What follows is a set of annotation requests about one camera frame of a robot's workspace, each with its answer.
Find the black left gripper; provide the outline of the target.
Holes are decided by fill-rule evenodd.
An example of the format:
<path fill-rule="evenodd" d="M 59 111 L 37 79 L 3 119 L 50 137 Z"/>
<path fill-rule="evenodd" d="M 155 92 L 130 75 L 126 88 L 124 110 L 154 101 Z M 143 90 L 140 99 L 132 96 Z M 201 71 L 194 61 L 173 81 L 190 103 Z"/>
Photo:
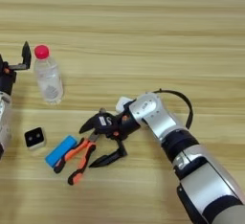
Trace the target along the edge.
<path fill-rule="evenodd" d="M 16 72 L 29 70 L 32 62 L 31 48 L 28 42 L 25 42 L 22 48 L 23 61 L 16 65 L 10 65 L 4 61 L 0 55 L 0 92 L 11 95 L 13 84 L 16 81 Z"/>

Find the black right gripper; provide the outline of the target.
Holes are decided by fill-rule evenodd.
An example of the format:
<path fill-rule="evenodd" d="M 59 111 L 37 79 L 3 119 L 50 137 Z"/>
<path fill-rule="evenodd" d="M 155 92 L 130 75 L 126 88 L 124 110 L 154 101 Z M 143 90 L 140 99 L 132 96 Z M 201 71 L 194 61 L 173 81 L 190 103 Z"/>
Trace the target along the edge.
<path fill-rule="evenodd" d="M 102 155 L 90 165 L 90 168 L 108 166 L 127 155 L 126 149 L 123 145 L 123 140 L 140 128 L 140 125 L 136 122 L 129 110 L 129 105 L 133 102 L 134 100 L 119 100 L 116 104 L 117 115 L 114 116 L 115 126 L 109 133 L 108 137 L 112 140 L 116 140 L 118 148 L 109 155 Z M 99 115 L 96 114 L 80 128 L 79 133 L 82 134 L 91 129 L 94 129 L 95 132 L 98 133 L 99 128 Z"/>

